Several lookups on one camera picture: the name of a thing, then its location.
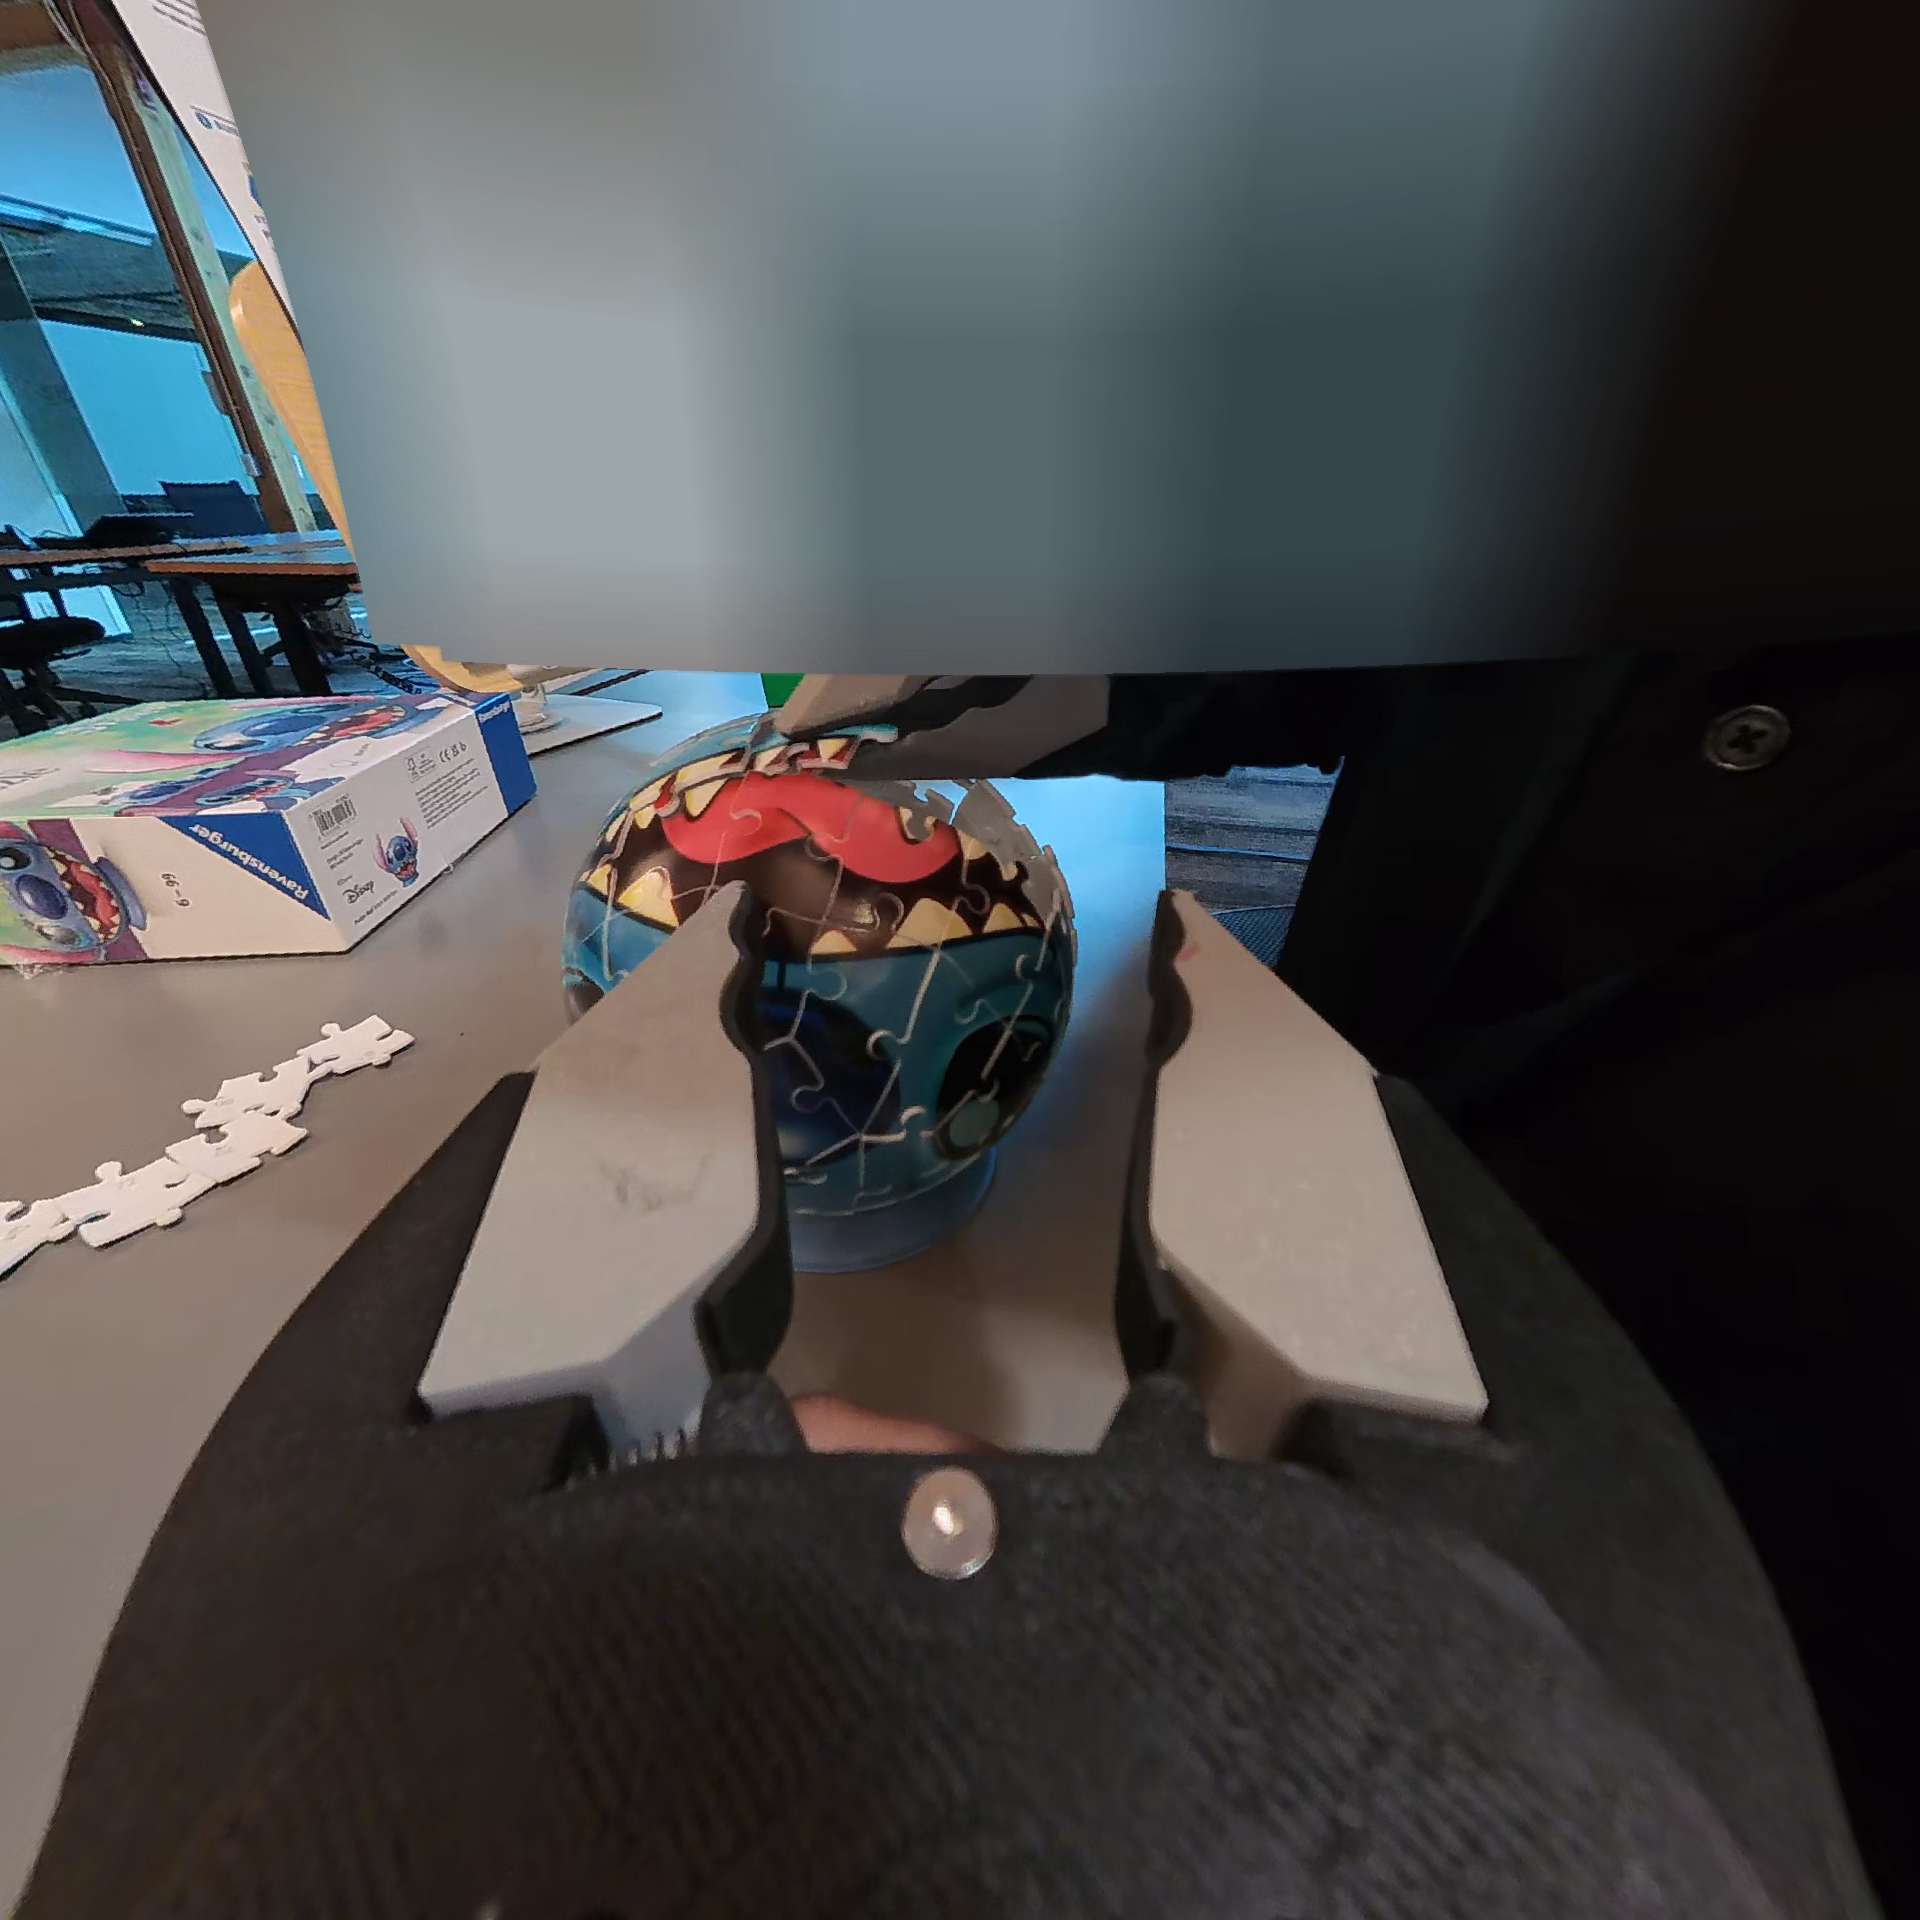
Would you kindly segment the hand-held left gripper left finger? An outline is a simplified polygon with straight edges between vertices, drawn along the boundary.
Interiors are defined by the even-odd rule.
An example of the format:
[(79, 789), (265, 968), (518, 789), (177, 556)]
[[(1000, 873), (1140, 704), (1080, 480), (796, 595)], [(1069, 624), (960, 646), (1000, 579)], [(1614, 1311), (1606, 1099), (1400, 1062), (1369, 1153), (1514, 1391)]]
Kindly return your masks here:
[(717, 1373), (779, 1356), (796, 1249), (755, 994), (755, 891), (717, 888), (534, 1055), (422, 1364), (431, 1418), (585, 1397), (600, 1446), (668, 1446)]

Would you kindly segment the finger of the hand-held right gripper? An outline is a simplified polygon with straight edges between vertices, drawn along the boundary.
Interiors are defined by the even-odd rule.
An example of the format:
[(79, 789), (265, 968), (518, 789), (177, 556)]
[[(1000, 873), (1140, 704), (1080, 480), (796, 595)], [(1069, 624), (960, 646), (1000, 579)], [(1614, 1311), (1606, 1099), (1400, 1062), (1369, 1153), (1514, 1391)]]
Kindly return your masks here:
[(900, 741), (914, 718), (892, 718), (900, 704), (915, 704), (934, 676), (853, 676), (853, 667), (811, 667), (785, 704), (779, 704), (779, 741)]
[(1028, 775), (1108, 731), (1117, 676), (930, 676), (859, 746), (859, 775)]

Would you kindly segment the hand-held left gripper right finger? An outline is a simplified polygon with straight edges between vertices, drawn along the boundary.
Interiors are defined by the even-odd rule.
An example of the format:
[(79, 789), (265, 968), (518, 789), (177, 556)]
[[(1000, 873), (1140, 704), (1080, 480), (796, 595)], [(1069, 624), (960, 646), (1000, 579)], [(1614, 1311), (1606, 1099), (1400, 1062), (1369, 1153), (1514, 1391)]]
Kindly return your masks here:
[(1147, 915), (1117, 1356), (1216, 1455), (1286, 1455), (1306, 1410), (1488, 1418), (1376, 1072), (1190, 891)]

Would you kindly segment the blue cartoon puzzle ball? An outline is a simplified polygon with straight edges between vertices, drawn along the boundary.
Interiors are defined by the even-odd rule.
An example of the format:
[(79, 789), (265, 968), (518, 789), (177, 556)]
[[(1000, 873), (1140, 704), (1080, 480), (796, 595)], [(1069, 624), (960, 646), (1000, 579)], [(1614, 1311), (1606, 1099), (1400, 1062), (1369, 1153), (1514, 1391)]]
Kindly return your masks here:
[(785, 1206), (853, 1214), (951, 1186), (1031, 1108), (1076, 999), (1057, 857), (978, 775), (951, 804), (853, 775), (859, 741), (729, 718), (668, 746), (562, 902), (585, 1018), (717, 888), (755, 891)]

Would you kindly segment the blue translucent ball stand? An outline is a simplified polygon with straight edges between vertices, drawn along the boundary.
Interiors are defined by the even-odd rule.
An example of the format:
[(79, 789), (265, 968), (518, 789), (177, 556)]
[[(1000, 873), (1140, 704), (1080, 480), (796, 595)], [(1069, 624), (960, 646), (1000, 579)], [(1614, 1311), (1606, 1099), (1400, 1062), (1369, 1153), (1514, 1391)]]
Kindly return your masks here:
[(990, 1192), (990, 1153), (970, 1157), (951, 1186), (930, 1186), (892, 1206), (853, 1206), (853, 1214), (802, 1214), (785, 1206), (785, 1258), (796, 1278), (872, 1278), (872, 1265), (900, 1265), (934, 1245), (951, 1245)]

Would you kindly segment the row of white puzzle pieces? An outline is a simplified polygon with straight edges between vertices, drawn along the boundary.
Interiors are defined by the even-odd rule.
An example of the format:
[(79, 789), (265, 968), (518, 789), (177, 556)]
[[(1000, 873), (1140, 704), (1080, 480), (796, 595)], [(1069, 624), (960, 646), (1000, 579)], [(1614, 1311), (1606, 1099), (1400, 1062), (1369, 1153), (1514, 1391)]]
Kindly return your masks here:
[(184, 1229), (192, 1201), (288, 1157), (303, 1146), (303, 1094), (333, 1080), (393, 1072), (412, 1055), (409, 1025), (357, 1018), (325, 1025), (288, 1062), (259, 1080), (226, 1080), (203, 1099), (184, 1099), (192, 1131), (161, 1157), (103, 1157), (74, 1192), (0, 1201), (0, 1278), (18, 1278), (29, 1249), (79, 1245), (130, 1245)]

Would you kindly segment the printed puzzle box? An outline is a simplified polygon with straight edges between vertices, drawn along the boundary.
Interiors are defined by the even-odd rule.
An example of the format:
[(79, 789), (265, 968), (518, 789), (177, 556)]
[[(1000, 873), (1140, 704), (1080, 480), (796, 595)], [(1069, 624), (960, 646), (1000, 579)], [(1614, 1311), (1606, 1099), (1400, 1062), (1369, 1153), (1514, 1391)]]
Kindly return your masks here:
[(357, 954), (534, 796), (504, 693), (130, 704), (0, 746), (0, 959)]

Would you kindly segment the white flat stand base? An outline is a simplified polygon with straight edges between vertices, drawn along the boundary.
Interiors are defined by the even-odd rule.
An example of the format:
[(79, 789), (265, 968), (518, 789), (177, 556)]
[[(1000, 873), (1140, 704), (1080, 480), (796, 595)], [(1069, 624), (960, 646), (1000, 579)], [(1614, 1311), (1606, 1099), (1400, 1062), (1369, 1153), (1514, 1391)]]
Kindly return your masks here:
[(517, 693), (517, 731), (533, 757), (562, 757), (645, 718), (665, 718), (665, 704), (638, 693), (638, 667), (556, 667)]

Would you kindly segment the person's dark jacket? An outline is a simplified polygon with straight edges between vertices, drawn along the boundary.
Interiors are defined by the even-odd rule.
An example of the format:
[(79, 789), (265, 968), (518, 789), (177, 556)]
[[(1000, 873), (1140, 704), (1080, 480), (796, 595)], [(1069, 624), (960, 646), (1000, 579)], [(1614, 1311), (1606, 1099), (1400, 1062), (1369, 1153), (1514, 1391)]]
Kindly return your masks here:
[(1342, 773), (1286, 984), (1706, 1428), (1920, 1916), (1920, 639), (1108, 676), (1031, 775)]

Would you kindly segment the wooden desk with black legs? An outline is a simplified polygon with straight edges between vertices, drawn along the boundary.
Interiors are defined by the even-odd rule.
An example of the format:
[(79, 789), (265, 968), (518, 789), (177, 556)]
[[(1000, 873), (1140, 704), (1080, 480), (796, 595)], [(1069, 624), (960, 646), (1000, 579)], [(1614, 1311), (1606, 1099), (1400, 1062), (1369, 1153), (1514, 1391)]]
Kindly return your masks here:
[(169, 548), (137, 569), (169, 579), (192, 639), (219, 639), (203, 604), (226, 616), (234, 660), (250, 667), (259, 693), (279, 685), (265, 646), (250, 639), (250, 616), (269, 624), (288, 685), (333, 693), (303, 616), (333, 616), (367, 592), (345, 535)]
[(177, 631), (195, 657), (203, 693), (239, 693), (265, 685), (265, 657), (239, 631), (239, 657), (219, 639), (195, 579), (192, 569), (161, 569), (161, 559), (226, 559), (226, 556), (259, 556), (259, 535), (130, 535), (130, 548), (90, 548), (90, 535), (38, 535), (38, 548), (0, 548), (0, 604), (29, 616), (68, 616), (68, 595), (79, 592), (161, 592)]

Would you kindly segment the black office chair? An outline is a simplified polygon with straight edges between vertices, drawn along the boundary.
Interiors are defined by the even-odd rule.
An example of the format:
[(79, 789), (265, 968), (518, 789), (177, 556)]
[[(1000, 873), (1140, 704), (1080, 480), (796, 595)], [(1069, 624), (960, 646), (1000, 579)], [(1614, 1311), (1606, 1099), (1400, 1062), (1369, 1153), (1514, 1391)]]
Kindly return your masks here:
[(4, 718), (18, 741), (68, 731), (79, 693), (59, 685), (59, 660), (68, 660), (68, 657), (90, 657), (90, 646), (111, 646), (111, 631), (79, 624), (79, 616), (25, 616), (25, 604), (0, 604), (0, 718)]

